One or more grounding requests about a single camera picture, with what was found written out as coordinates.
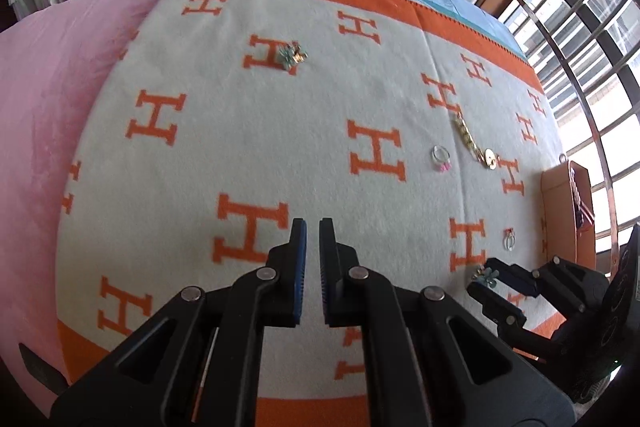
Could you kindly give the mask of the teal flower hair clip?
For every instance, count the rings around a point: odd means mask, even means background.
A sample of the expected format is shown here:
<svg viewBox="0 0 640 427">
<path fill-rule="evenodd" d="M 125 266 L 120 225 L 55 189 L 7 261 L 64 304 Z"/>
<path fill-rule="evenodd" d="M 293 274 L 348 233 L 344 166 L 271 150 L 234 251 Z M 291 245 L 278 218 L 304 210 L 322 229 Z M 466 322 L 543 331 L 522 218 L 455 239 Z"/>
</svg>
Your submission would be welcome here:
<svg viewBox="0 0 640 427">
<path fill-rule="evenodd" d="M 295 41 L 286 42 L 278 47 L 277 60 L 287 72 L 293 72 L 299 64 L 305 62 L 308 53 Z"/>
</svg>

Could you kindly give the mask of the orange grey H blanket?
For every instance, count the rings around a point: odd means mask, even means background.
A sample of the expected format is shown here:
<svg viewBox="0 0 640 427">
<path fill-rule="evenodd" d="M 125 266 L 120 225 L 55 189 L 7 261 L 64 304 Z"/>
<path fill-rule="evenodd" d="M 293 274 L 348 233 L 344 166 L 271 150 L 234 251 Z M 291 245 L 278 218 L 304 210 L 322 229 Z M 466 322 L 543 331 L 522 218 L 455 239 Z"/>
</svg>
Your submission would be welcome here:
<svg viewBox="0 0 640 427">
<path fill-rule="evenodd" d="M 292 41 L 308 58 L 287 72 L 277 52 Z M 463 145 L 458 112 L 495 170 Z M 302 323 L 266 332 L 258 421 L 367 425 L 359 332 L 323 322 L 320 220 L 396 285 L 465 303 L 486 258 L 544 260 L 540 176 L 562 152 L 533 69 L 419 3 L 160 0 L 96 97 L 66 186 L 55 289 L 68 376 L 183 287 L 263 265 L 302 218 Z"/>
</svg>

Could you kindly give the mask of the pink bed cover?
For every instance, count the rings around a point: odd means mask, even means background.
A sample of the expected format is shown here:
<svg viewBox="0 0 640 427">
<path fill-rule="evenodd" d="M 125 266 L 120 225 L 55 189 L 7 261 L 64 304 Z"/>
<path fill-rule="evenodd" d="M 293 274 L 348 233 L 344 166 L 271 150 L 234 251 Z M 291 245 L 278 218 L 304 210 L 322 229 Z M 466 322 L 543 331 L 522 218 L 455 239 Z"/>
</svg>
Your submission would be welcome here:
<svg viewBox="0 0 640 427">
<path fill-rule="evenodd" d="M 63 192 L 93 102 L 157 1 L 65 1 L 1 34 L 1 360 L 41 414 L 55 395 L 18 347 L 65 369 L 55 306 Z"/>
</svg>

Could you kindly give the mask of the silver ring pink stones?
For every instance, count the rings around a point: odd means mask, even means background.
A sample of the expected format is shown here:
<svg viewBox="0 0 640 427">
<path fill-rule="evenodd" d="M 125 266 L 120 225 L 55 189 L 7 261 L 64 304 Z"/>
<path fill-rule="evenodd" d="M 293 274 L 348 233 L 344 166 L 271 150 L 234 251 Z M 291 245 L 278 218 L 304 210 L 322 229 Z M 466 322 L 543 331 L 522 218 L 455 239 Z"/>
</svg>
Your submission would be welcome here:
<svg viewBox="0 0 640 427">
<path fill-rule="evenodd" d="M 435 168 L 439 172 L 447 172 L 451 168 L 451 156 L 446 147 L 434 145 L 431 150 L 431 158 Z"/>
</svg>

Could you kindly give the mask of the metal window grille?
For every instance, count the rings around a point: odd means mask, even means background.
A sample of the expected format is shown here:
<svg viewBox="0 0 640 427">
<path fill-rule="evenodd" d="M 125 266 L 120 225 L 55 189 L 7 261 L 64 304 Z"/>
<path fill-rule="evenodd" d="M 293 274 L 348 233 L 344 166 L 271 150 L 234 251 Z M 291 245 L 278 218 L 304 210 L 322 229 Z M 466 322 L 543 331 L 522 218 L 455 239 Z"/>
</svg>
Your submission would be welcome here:
<svg viewBox="0 0 640 427">
<path fill-rule="evenodd" d="M 533 66 L 568 157 L 591 179 L 597 260 L 639 222 L 639 0 L 480 0 Z"/>
</svg>

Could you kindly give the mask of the pink jewelry box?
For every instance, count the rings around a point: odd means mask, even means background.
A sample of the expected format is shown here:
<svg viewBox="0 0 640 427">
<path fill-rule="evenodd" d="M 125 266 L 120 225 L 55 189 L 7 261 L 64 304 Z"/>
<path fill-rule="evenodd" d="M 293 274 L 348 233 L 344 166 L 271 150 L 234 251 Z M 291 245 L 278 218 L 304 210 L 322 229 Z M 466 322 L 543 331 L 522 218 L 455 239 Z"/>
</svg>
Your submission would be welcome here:
<svg viewBox="0 0 640 427">
<path fill-rule="evenodd" d="M 575 161 L 561 161 L 540 179 L 544 208 L 544 252 L 594 269 L 596 231 L 589 172 Z"/>
</svg>

